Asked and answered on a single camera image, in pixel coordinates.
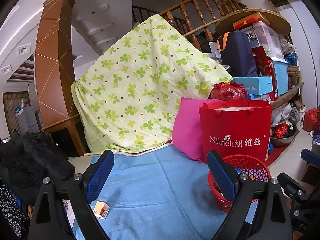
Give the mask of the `red gift box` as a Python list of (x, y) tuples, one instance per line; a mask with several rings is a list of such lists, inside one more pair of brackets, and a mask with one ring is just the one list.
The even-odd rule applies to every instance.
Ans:
[(278, 98), (278, 87), (274, 63), (272, 59), (267, 56), (263, 46), (255, 47), (252, 50), (257, 66), (257, 73), (262, 74), (262, 76), (270, 76), (272, 78), (273, 89), (272, 92), (269, 92), (269, 97), (272, 101), (276, 101)]

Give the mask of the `metal bowl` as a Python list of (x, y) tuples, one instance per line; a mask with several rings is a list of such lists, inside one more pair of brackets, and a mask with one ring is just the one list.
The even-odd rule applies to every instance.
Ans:
[(290, 137), (286, 137), (286, 138), (270, 137), (270, 143), (273, 145), (273, 147), (284, 147), (284, 146), (287, 146), (287, 145), (291, 144), (291, 142), (293, 142), (293, 140), (295, 139), (297, 133), (298, 133), (297, 128), (296, 128), (295, 125), (293, 125), (292, 135)]

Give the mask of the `black clothes pile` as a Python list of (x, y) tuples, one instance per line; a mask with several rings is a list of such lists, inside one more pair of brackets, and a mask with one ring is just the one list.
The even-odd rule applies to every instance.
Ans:
[(35, 204), (44, 178), (65, 181), (74, 172), (47, 132), (15, 133), (1, 142), (1, 180), (26, 205)]

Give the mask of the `clear plastic storage box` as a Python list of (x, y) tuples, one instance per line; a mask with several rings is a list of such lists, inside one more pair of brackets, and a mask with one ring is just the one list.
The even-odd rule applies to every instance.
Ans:
[(247, 35), (252, 48), (262, 46), (268, 57), (284, 60), (279, 36), (267, 24), (259, 21), (241, 31)]

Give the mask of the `brown wooden pillar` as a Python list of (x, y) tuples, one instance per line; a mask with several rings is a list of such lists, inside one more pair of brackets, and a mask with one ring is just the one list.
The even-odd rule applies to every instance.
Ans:
[(75, 80), (71, 27), (75, 0), (46, 0), (37, 32), (35, 48), (35, 87), (44, 130), (67, 137), (70, 155), (86, 152), (77, 127), (79, 113), (71, 86)]

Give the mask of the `small orange white box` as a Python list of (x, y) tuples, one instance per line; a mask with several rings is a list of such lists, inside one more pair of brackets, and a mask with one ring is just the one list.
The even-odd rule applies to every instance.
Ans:
[(105, 219), (109, 210), (110, 206), (107, 204), (107, 202), (97, 201), (93, 209), (93, 213), (97, 218)]

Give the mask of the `light blue blanket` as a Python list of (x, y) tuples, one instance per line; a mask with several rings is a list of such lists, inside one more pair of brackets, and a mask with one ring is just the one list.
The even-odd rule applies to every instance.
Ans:
[(169, 145), (137, 157), (116, 155), (98, 197), (111, 239), (211, 239), (226, 217), (208, 185), (208, 166)]

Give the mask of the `red bag far right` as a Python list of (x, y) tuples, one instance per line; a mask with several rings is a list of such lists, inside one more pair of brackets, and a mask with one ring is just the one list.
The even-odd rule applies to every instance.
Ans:
[(307, 132), (313, 131), (318, 122), (318, 109), (312, 108), (305, 112), (304, 114), (304, 122), (303, 122), (303, 129)]

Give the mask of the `red Nilrich shopping bag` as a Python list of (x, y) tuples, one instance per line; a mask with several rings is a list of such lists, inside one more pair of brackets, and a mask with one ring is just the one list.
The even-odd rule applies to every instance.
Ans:
[(221, 157), (244, 154), (265, 162), (272, 106), (262, 100), (204, 103), (199, 108), (203, 161), (215, 150)]

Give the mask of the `pink pillow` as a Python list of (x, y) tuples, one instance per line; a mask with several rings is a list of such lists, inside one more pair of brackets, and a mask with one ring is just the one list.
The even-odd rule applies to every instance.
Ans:
[(180, 107), (172, 129), (172, 143), (192, 160), (203, 162), (199, 108), (218, 99), (195, 100), (181, 97)]

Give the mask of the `brown wooden door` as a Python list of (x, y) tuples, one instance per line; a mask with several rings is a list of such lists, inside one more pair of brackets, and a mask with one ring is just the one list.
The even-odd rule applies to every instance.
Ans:
[(16, 108), (21, 106), (21, 101), (30, 103), (28, 92), (7, 92), (3, 93), (5, 120), (9, 135), (12, 137), (15, 130), (20, 133), (20, 128), (16, 118)]

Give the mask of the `green clover patterned quilt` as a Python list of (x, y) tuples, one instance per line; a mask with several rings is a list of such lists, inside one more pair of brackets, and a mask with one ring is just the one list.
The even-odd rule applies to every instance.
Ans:
[(171, 139), (181, 98), (206, 99), (213, 85), (231, 80), (153, 15), (108, 48), (71, 92), (91, 153), (138, 154)]

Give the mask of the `wooden stair railing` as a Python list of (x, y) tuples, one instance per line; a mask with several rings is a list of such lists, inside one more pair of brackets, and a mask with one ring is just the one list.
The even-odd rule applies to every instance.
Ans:
[(208, 42), (217, 37), (215, 24), (231, 12), (246, 8), (237, 0), (183, 0), (161, 12), (134, 5), (132, 20), (140, 23), (159, 14), (197, 49), (205, 51)]

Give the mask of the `red plastic bag behind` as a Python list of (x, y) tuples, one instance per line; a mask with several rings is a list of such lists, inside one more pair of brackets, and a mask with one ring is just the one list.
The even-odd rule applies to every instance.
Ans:
[(221, 101), (247, 100), (247, 91), (243, 84), (237, 82), (221, 82), (213, 85), (210, 97)]

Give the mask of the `light blue cardboard box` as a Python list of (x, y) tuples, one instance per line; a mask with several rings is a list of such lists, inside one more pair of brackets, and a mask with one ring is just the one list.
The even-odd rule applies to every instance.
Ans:
[(248, 94), (264, 95), (272, 92), (272, 77), (234, 77), (234, 82), (244, 85)]

